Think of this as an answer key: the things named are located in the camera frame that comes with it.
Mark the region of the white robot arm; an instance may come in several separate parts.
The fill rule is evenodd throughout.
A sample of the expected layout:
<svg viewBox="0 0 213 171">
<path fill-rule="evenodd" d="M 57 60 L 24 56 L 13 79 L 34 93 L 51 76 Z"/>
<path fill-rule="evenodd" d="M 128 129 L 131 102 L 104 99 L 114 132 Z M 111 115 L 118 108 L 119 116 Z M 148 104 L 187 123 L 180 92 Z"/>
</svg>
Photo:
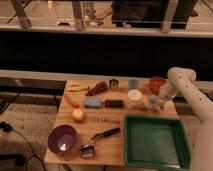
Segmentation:
<svg viewBox="0 0 213 171">
<path fill-rule="evenodd" d="M 201 122 L 192 151 L 190 171 L 213 171 L 213 102 L 193 83 L 193 69 L 172 67 L 167 72 L 167 81 L 160 88 L 159 98 L 172 100 L 182 94 Z"/>
</svg>

